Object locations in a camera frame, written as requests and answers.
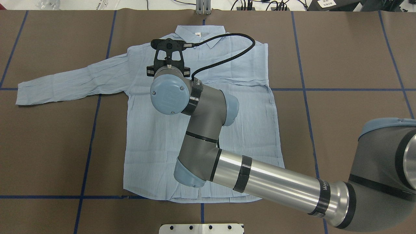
white label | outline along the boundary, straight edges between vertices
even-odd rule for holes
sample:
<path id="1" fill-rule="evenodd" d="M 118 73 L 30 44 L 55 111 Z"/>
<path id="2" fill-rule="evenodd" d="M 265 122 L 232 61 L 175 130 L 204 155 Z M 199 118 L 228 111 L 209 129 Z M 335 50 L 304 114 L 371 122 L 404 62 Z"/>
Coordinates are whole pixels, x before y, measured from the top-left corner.
<path id="1" fill-rule="evenodd" d="M 322 8 L 331 7 L 331 6 L 336 5 L 334 0 L 319 0 L 318 3 Z"/>

light blue shirt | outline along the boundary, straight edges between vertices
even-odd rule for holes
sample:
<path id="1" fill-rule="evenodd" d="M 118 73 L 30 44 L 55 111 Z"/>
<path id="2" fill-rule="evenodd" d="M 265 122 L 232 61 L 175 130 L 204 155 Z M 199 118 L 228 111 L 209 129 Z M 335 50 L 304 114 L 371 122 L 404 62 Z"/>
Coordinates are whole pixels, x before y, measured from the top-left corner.
<path id="1" fill-rule="evenodd" d="M 195 43 L 224 33 L 223 26 L 178 26 L 175 33 L 163 39 Z M 234 56 L 250 44 L 246 38 L 231 36 L 188 48 L 183 51 L 185 66 L 190 67 L 192 73 Z M 150 43 L 132 46 L 126 54 L 86 68 L 22 82 L 18 86 L 16 104 L 34 105 L 125 92 L 129 100 L 124 189 L 150 199 L 180 203 L 258 200 L 212 182 L 198 189 L 174 179 L 176 158 L 189 116 L 163 115 L 151 104 L 149 92 L 153 78 L 147 77 L 146 66 L 153 64 L 155 52 Z M 284 167 L 275 100 L 268 86 L 267 44 L 256 42 L 245 55 L 202 71 L 196 77 L 239 99 L 240 111 L 235 122 L 221 130 L 221 148 Z"/>

wire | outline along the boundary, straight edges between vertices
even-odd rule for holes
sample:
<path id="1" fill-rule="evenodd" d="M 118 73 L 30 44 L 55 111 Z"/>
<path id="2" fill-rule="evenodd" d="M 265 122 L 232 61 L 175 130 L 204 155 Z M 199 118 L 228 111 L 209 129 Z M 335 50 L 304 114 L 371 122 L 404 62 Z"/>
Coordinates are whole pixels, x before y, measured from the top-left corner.
<path id="1" fill-rule="evenodd" d="M 253 1 L 249 0 L 247 10 L 253 10 Z"/>
<path id="2" fill-rule="evenodd" d="M 276 8 L 279 6 L 279 3 L 278 3 L 277 1 L 271 1 L 271 2 L 269 3 L 269 5 L 267 5 L 266 10 L 268 10 L 268 9 L 269 9 L 269 6 L 270 6 L 272 3 L 276 3 Z"/>
<path id="3" fill-rule="evenodd" d="M 174 1 L 174 2 L 178 2 L 178 3 L 182 3 L 182 4 L 187 4 L 187 5 L 194 5 L 194 6 L 196 6 L 196 4 L 195 4 L 195 3 L 180 2 L 180 1 L 178 1 L 178 0 L 172 0 L 172 1 Z"/>
<path id="4" fill-rule="evenodd" d="M 231 10 L 233 10 L 233 8 L 234 8 L 234 6 L 235 6 L 235 4 L 238 2 L 238 0 L 235 0 L 235 2 L 234 2 L 234 4 L 233 4 L 233 6 L 231 7 Z"/>
<path id="5" fill-rule="evenodd" d="M 202 44 L 205 44 L 205 43 L 207 43 L 207 42 L 209 42 L 209 41 L 215 40 L 215 39 L 220 38 L 220 37 L 229 37 L 229 36 L 241 36 L 241 37 L 245 37 L 245 38 L 249 39 L 249 40 L 251 41 L 251 43 L 252 43 L 252 44 L 251 44 L 251 45 L 250 45 L 247 49 L 245 49 L 244 51 L 240 52 L 240 53 L 239 53 L 239 54 L 237 54 L 237 55 L 234 55 L 234 56 L 232 56 L 232 57 L 230 57 L 230 58 L 228 58 L 228 59 L 225 59 L 225 60 L 222 60 L 222 61 L 219 61 L 219 62 L 213 63 L 213 64 L 211 64 L 211 65 L 208 65 L 208 66 L 205 66 L 205 67 L 201 67 L 200 69 L 198 69 L 198 70 L 194 71 L 194 72 L 192 73 L 192 76 L 191 76 L 191 77 L 192 77 L 192 81 L 194 80 L 195 75 L 196 75 L 197 73 L 202 72 L 203 70 L 206 70 L 206 69 L 213 68 L 213 67 L 216 67 L 216 66 L 218 66 L 218 65 L 224 64 L 224 63 L 229 62 L 229 61 L 231 61 L 231 60 L 234 60 L 234 59 L 236 59 L 236 58 L 240 57 L 241 55 L 243 55 L 243 54 L 247 53 L 247 52 L 248 52 L 249 50 L 251 50 L 251 49 L 254 47 L 254 45 L 256 44 L 256 41 L 255 41 L 252 37 L 250 37 L 249 35 L 242 34 L 242 33 L 227 33 L 227 34 L 221 34 L 221 35 L 218 35 L 218 36 L 211 37 L 210 39 L 207 39 L 207 40 L 205 40 L 205 41 L 203 41 L 203 42 L 200 42 L 200 43 L 192 43 L 192 47 L 200 46 L 200 45 L 202 45 Z"/>
<path id="6" fill-rule="evenodd" d="M 298 2 L 302 3 L 303 7 L 305 7 L 305 10 L 308 10 L 308 5 L 306 4 L 306 0 L 305 0 L 305 3 L 303 3 L 301 0 L 298 0 Z"/>

brown table surface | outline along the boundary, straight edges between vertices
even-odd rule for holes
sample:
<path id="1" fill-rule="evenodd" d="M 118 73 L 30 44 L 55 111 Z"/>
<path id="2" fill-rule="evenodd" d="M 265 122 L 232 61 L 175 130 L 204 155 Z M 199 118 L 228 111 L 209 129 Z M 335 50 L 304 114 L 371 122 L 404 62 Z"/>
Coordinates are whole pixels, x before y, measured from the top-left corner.
<path id="1" fill-rule="evenodd" d="M 0 11 L 0 233 L 155 234 L 201 222 L 243 223 L 247 234 L 346 233 L 265 200 L 177 204 L 123 190 L 124 93 L 15 105 L 20 82 L 203 23 L 269 44 L 290 170 L 346 181 L 366 121 L 416 114 L 416 13 Z M 415 233 L 415 219 L 376 233 Z"/>

hole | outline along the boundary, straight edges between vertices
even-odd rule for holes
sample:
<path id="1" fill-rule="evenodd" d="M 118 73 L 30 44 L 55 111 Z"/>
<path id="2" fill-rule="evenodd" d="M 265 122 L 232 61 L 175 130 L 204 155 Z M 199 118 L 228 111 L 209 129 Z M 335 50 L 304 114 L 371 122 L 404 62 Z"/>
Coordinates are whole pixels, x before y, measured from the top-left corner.
<path id="1" fill-rule="evenodd" d="M 172 53 L 172 60 L 175 60 L 175 61 L 181 60 L 181 54 L 179 53 L 179 51 L 174 51 Z"/>
<path id="2" fill-rule="evenodd" d="M 159 50 L 159 52 L 157 53 L 157 59 L 158 60 L 165 60 L 166 58 L 166 52 L 163 50 Z"/>

